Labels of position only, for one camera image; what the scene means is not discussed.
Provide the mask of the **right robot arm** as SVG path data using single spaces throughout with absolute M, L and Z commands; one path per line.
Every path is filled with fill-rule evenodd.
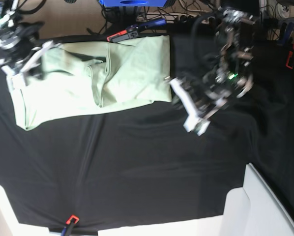
M 17 0 L 0 0 L 0 69 L 10 92 L 29 85 L 29 78 L 43 79 L 42 56 L 57 47 L 53 40 L 39 42 L 43 22 L 23 23 Z

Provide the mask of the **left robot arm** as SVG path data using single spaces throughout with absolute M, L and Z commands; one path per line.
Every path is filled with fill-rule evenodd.
M 187 132 L 204 134 L 214 114 L 253 87 L 251 50 L 259 16 L 258 0 L 217 0 L 211 12 L 196 18 L 190 34 L 192 66 L 169 79 L 173 104 L 187 112 Z M 210 19 L 215 23 L 215 49 L 206 53 L 199 29 Z

